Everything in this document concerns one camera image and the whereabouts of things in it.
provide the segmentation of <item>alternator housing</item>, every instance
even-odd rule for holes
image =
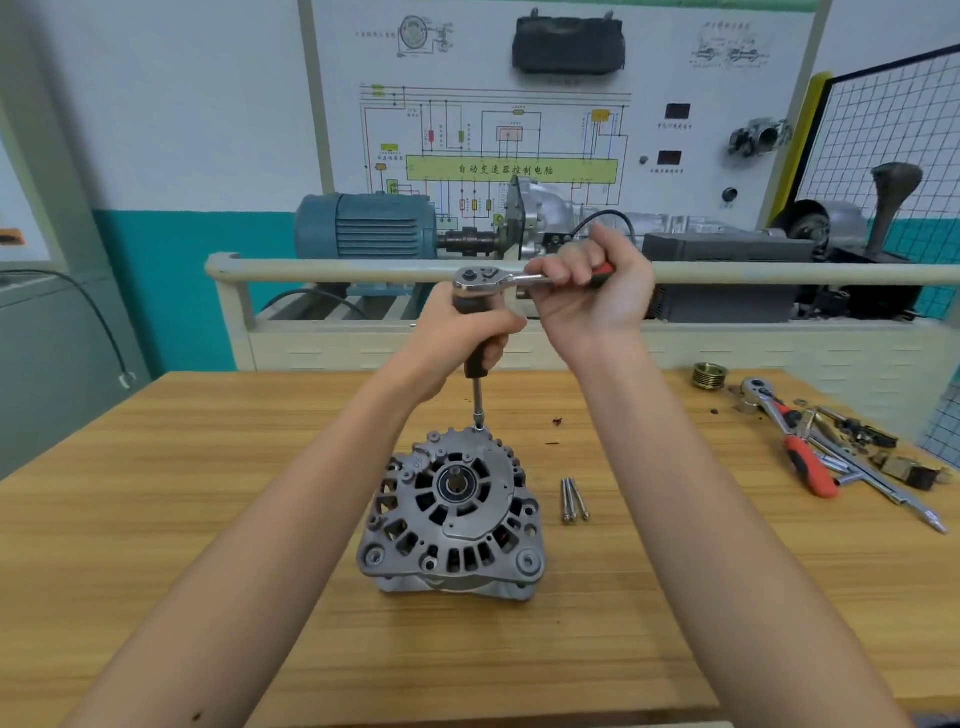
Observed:
[[[487,429],[431,432],[391,458],[357,566],[384,592],[526,600],[546,569],[540,505],[512,449]]]

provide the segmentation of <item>black rubber grip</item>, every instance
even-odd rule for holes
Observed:
[[[463,314],[483,313],[491,309],[490,298],[462,299],[454,296],[453,307]],[[464,374],[467,376],[467,379],[480,379],[488,374],[487,370],[483,368],[483,353],[489,343],[490,339],[482,342],[480,346],[473,350],[469,359],[464,363]]]

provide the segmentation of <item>wooden table surface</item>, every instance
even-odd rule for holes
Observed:
[[[366,376],[167,375],[0,484],[0,725],[56,725],[175,577]],[[960,485],[922,495],[949,536],[862,483],[819,500],[787,469],[772,424],[732,411],[727,392],[669,376],[897,698],[960,709]],[[765,376],[787,401],[828,401],[786,374]],[[354,537],[251,726],[718,714],[573,377],[496,373],[484,394],[489,427],[516,450],[543,509],[548,564],[536,596],[384,595],[358,572]],[[454,376],[398,449],[468,426],[470,412],[468,384]],[[561,525],[563,476],[583,490],[590,523]]]

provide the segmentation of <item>gear shift lever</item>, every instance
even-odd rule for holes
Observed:
[[[876,219],[870,231],[870,240],[864,255],[876,255],[883,250],[887,232],[900,206],[913,193],[924,178],[923,170],[916,164],[891,161],[871,170],[876,185]]]

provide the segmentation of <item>black cable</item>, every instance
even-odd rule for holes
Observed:
[[[55,278],[65,280],[74,288],[76,288],[80,295],[86,299],[86,302],[89,303],[90,308],[93,309],[93,313],[96,315],[97,320],[100,322],[100,326],[103,327],[104,333],[107,335],[107,339],[110,340],[110,345],[113,347],[113,354],[116,356],[117,364],[120,366],[120,384],[124,389],[130,389],[130,382],[131,380],[136,379],[136,374],[127,369],[127,362],[123,358],[123,353],[120,351],[120,346],[117,344],[117,340],[113,336],[113,331],[110,329],[107,319],[104,318],[104,314],[101,312],[100,306],[93,301],[93,299],[90,297],[90,294],[84,290],[83,286],[77,283],[75,279],[67,276],[65,273],[59,273],[57,271],[41,271],[35,268],[15,268],[13,270],[0,269],[0,278],[7,274],[21,276],[54,276]]]
[[[599,212],[594,212],[592,215],[585,217],[576,228],[573,229],[573,232],[570,234],[570,237],[576,237],[577,233],[580,232],[583,228],[587,226],[587,223],[591,223],[602,215],[615,215],[620,218],[627,224],[627,230],[630,231],[630,242],[636,247],[636,231],[634,230],[634,224],[630,222],[630,218],[625,214],[620,212],[618,209],[602,209]]]
[[[340,296],[337,296],[336,294],[330,293],[329,291],[324,291],[324,290],[321,289],[321,288],[295,288],[295,289],[292,290],[292,291],[284,291],[283,293],[278,293],[278,294],[276,294],[273,298],[271,298],[269,301],[267,301],[266,304],[263,306],[263,308],[261,308],[260,310],[261,310],[261,311],[265,311],[265,310],[267,310],[268,308],[270,308],[270,306],[272,306],[272,305],[273,305],[274,303],[276,303],[277,301],[282,301],[282,300],[285,299],[287,296],[294,296],[294,295],[296,295],[296,294],[298,294],[298,293],[306,293],[306,294],[309,294],[309,295],[311,295],[311,296],[319,296],[319,297],[322,298],[322,299],[331,299],[332,301],[336,301],[337,303],[342,303],[342,304],[343,304],[344,306],[346,306],[347,308],[350,308],[350,309],[356,311],[356,312],[359,313],[361,316],[363,316],[365,319],[368,319],[368,320],[370,319],[370,316],[367,315],[367,312],[364,311],[364,309],[361,308],[360,306],[356,305],[355,303],[351,303],[351,302],[349,302],[347,299],[341,298]]]

